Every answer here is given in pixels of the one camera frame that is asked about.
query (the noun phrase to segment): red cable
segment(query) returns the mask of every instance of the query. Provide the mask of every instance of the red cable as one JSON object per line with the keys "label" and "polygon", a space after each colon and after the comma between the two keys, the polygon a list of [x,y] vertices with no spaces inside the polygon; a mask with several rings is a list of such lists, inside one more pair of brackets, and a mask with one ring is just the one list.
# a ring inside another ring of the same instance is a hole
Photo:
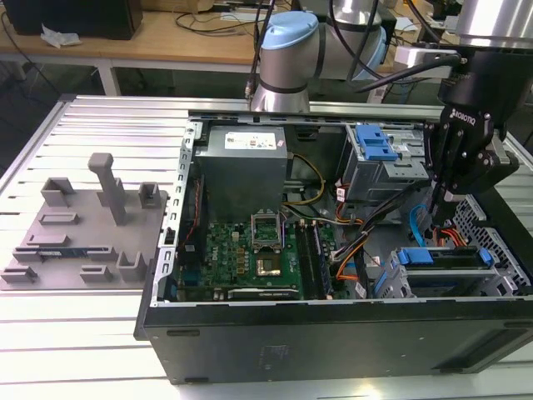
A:
{"label": "red cable", "polygon": [[197,181],[197,193],[194,199],[194,222],[192,223],[191,229],[189,230],[189,233],[185,237],[185,240],[182,243],[182,246],[188,242],[189,238],[191,237],[192,233],[194,232],[194,229],[197,227],[198,223],[198,199],[200,197],[200,183]]}

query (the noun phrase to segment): yellow wire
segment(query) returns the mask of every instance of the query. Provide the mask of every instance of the yellow wire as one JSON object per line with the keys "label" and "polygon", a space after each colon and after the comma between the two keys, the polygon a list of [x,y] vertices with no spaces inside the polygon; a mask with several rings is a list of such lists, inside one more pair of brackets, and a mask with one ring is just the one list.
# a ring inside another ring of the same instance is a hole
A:
{"label": "yellow wire", "polygon": [[350,258],[352,258],[354,256],[354,254],[356,254],[359,251],[359,249],[362,248],[365,245],[365,243],[366,243],[366,240],[364,242],[360,243],[356,248],[354,248],[352,250],[352,252],[350,254],[348,254],[348,257],[346,257],[344,259],[344,261],[341,264],[341,267],[339,268],[339,271],[336,273],[336,278],[337,279],[339,279],[339,280],[341,280],[341,279],[346,280],[346,279],[353,279],[353,278],[358,279],[358,277],[353,277],[351,275],[342,275],[342,273],[344,272],[344,268],[348,264],[348,261],[350,260]]}
{"label": "yellow wire", "polygon": [[326,190],[326,184],[324,182],[324,178],[322,177],[322,174],[320,173],[320,171],[318,171],[318,168],[316,168],[312,164],[312,162],[310,162],[307,158],[303,157],[300,154],[294,154],[294,157],[300,158],[304,163],[306,163],[309,167],[311,167],[311,169],[316,173],[316,175],[318,175],[318,177],[320,178],[320,185],[321,185],[320,191],[314,198],[310,198],[309,200],[301,200],[299,202],[284,202],[283,204],[286,206],[305,206],[306,204],[313,203],[322,197],[322,195],[324,194],[324,191]]}

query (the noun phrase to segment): aluminum extrusion table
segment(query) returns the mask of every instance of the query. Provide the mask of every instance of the aluminum extrusion table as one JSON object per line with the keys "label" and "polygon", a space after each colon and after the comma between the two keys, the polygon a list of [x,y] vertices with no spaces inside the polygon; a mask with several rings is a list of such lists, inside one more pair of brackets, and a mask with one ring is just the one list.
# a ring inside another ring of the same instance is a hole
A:
{"label": "aluminum extrusion table", "polygon": [[[246,110],[242,101],[78,97],[60,102],[0,179],[0,266],[42,202],[49,176],[95,188],[92,152],[111,152],[125,188],[170,188],[188,110]],[[313,103],[321,113],[438,118],[438,107]],[[512,137],[521,170],[498,190],[533,232],[533,159]],[[533,344],[477,375],[384,377],[173,387],[149,342],[132,336],[140,291],[0,292],[0,398],[152,399],[530,399]]]}

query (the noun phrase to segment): floor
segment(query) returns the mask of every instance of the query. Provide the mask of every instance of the floor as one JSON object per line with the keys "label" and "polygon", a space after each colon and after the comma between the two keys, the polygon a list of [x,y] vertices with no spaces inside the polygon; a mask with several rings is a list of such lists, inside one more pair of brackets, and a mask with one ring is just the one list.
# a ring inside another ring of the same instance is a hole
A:
{"label": "floor", "polygon": [[[37,67],[42,68],[61,93],[103,94],[97,72],[92,67]],[[27,78],[18,82],[0,63],[0,175],[57,101],[57,94],[37,75],[35,68],[29,64],[24,68]],[[247,79],[247,75],[239,73],[135,69],[119,69],[117,75],[125,96],[242,98]],[[366,102],[366,94],[354,94],[344,82],[313,81],[309,91],[311,100]],[[436,97],[437,84],[422,82],[409,91],[409,87],[394,87],[385,103],[440,104]],[[523,143],[532,133],[533,107],[524,106],[516,112],[508,128]],[[528,149],[533,151],[533,139]]]}

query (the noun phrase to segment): label sticker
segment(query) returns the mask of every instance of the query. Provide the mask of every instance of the label sticker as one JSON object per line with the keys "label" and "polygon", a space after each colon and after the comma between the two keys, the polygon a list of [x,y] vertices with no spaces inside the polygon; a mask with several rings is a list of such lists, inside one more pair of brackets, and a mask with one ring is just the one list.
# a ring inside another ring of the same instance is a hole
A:
{"label": "label sticker", "polygon": [[228,132],[226,133],[224,148],[229,150],[276,150],[276,134]]}
{"label": "label sticker", "polygon": [[359,282],[356,282],[356,292],[361,298],[366,298],[366,290]]}
{"label": "label sticker", "polygon": [[38,252],[39,256],[61,257],[61,252]]}
{"label": "label sticker", "polygon": [[392,150],[394,150],[395,153],[409,152],[409,148],[405,144],[393,144]]}
{"label": "label sticker", "polygon": [[338,187],[336,189],[336,200],[343,203],[346,200],[346,190]]}

